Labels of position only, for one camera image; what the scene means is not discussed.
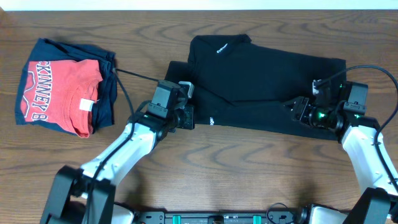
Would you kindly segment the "black t-shirt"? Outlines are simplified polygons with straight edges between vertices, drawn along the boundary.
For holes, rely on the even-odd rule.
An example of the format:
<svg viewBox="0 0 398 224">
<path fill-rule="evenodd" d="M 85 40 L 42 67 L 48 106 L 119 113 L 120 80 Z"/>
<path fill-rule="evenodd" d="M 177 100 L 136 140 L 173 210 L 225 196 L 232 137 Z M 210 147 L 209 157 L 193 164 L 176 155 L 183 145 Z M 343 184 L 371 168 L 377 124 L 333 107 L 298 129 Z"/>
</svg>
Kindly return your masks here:
<svg viewBox="0 0 398 224">
<path fill-rule="evenodd" d="M 343 59 L 261 47 L 246 34 L 198 35 L 190 42 L 187 61 L 171 61 L 165 79 L 193 84 L 189 103 L 196 124 L 334 140 L 331 131 L 294 121 L 284 102 L 312 98 L 314 80 L 345 68 Z"/>
</svg>

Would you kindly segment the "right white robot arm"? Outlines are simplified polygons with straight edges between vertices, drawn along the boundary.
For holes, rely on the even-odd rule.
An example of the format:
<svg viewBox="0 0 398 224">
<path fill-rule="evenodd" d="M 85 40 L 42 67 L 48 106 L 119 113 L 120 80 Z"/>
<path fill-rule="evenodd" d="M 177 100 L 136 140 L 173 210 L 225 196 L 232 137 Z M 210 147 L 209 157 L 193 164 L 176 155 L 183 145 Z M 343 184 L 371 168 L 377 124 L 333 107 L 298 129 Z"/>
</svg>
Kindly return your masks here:
<svg viewBox="0 0 398 224">
<path fill-rule="evenodd" d="M 331 131 L 349 156 L 361 196 L 354 207 L 343 213 L 324 205 L 308 208 L 306 223 L 397 223 L 397 171 L 386 151 L 376 119 L 348 109 L 341 100 L 336 105 L 317 105 L 297 97 L 284 103 L 294 121 L 313 129 Z"/>
</svg>

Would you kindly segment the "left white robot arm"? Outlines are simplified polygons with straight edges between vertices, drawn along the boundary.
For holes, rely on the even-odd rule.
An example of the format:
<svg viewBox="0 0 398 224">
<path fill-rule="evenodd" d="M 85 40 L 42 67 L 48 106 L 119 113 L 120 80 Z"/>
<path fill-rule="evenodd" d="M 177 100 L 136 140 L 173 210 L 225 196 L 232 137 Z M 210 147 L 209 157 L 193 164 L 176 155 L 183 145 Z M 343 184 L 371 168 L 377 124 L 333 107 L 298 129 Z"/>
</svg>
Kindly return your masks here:
<svg viewBox="0 0 398 224">
<path fill-rule="evenodd" d="M 115 203 L 116 187 L 134 165 L 177 128 L 194 129 L 193 106 L 173 110 L 169 118 L 146 111 L 79 169 L 63 166 L 55 175 L 41 223 L 132 223 L 135 213 Z"/>
</svg>

